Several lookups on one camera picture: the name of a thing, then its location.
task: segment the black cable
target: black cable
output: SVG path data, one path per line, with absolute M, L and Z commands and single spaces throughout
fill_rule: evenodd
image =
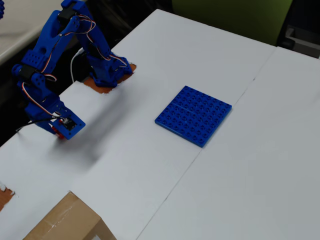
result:
M 29 122 L 29 123 L 17 128 L 15 131 L 18 132 L 20 129 L 22 129 L 25 126 L 29 126 L 29 125 L 32 125 L 32 124 L 37 124 L 37 123 L 40 123 L 40 122 L 50 121 L 52 119 L 60 119 L 60 118 L 61 118 L 60 116 L 55 116 L 55 117 L 51 117 L 51 118 L 45 118 L 45 119 L 41 119 L 41 120 L 32 121 L 32 122 Z

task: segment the white board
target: white board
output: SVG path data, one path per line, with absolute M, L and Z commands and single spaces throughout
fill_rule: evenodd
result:
M 138 240 L 320 239 L 319 77 L 278 48 Z
M 61 95 L 86 123 L 79 134 L 60 142 L 28 126 L 0 148 L 0 179 L 16 192 L 0 236 L 23 238 L 72 190 L 118 240 L 136 239 L 201 151 L 156 117 L 185 85 L 234 105 L 274 49 L 155 11 L 114 48 L 133 76 L 109 94 L 76 82 Z

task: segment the cardboard box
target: cardboard box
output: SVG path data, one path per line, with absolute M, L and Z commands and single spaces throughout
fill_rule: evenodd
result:
M 116 240 L 90 207 L 69 192 L 24 240 Z

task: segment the green chair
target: green chair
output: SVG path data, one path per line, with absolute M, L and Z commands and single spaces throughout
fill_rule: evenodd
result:
M 276 46 L 292 1 L 172 0 L 172 7 L 182 17 Z

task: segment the blue robotic arm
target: blue robotic arm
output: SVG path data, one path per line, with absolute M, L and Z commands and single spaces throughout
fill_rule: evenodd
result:
M 93 20 L 86 4 L 79 0 L 64 0 L 62 11 L 54 11 L 44 25 L 33 50 L 28 50 L 21 64 L 12 68 L 18 87 L 29 104 L 25 112 L 32 122 L 61 138 L 71 139 L 85 123 L 65 107 L 59 96 L 46 87 L 46 81 L 56 81 L 51 74 L 61 54 L 76 35 L 98 87 L 116 87 L 124 74 L 132 69 L 127 59 L 114 55 Z

